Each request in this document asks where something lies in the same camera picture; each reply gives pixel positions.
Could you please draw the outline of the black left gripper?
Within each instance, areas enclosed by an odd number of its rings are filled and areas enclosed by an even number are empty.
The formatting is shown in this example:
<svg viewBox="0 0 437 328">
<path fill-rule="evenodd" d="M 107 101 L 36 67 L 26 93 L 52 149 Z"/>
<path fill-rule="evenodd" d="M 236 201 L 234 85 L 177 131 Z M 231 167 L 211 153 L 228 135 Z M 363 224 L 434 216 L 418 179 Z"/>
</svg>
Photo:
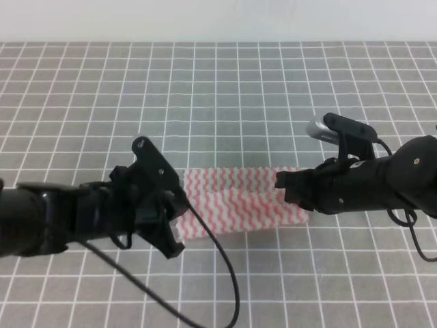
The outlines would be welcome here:
<svg viewBox="0 0 437 328">
<path fill-rule="evenodd" d="M 161 191 L 140 165 L 117 166 L 109 181 L 79 186 L 73 231 L 86 239 L 138 234 L 166 259 L 178 257 L 185 246 L 177 242 L 166 219 L 177 219 L 188 210 L 186 199 Z"/>
</svg>

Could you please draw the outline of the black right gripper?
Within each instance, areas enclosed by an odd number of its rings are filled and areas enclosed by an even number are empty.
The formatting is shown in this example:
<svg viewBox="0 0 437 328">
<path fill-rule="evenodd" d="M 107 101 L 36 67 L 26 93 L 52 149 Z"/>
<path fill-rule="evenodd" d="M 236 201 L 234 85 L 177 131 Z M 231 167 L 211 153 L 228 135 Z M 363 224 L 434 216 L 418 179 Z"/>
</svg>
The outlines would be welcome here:
<svg viewBox="0 0 437 328">
<path fill-rule="evenodd" d="M 355 159 L 326 159 L 313 169 L 298 171 L 279 171 L 276 173 L 274 187 L 286 189 L 284 201 L 295 204 L 310 212 L 322 210 L 322 200 L 333 194 L 333 183 L 336 178 L 349 172 Z"/>
</svg>

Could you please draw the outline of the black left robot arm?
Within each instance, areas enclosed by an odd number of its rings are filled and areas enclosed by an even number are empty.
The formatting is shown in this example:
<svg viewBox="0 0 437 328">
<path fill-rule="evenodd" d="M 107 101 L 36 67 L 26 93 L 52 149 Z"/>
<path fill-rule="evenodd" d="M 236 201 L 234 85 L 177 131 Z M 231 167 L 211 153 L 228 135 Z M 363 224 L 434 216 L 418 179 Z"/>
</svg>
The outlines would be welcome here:
<svg viewBox="0 0 437 328">
<path fill-rule="evenodd" d="M 179 185 L 165 190 L 131 167 L 117 166 L 107 182 L 75 187 L 22 182 L 1 189 L 1 256 L 60 254 L 70 243 L 102 238 L 130 249 L 136 234 L 175 258 L 184 246 L 170 223 L 187 209 Z"/>
</svg>

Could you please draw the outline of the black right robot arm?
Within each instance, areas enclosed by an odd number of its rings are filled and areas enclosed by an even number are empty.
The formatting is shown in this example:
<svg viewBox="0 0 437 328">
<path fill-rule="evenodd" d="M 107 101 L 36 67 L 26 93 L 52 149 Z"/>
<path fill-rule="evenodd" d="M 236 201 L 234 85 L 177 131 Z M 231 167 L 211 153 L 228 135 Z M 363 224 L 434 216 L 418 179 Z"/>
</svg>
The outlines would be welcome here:
<svg viewBox="0 0 437 328">
<path fill-rule="evenodd" d="M 436 217 L 436 138 L 414 138 L 379 159 L 281 171 L 275 187 L 285 191 L 285 202 L 325 215 L 412 208 Z"/>
</svg>

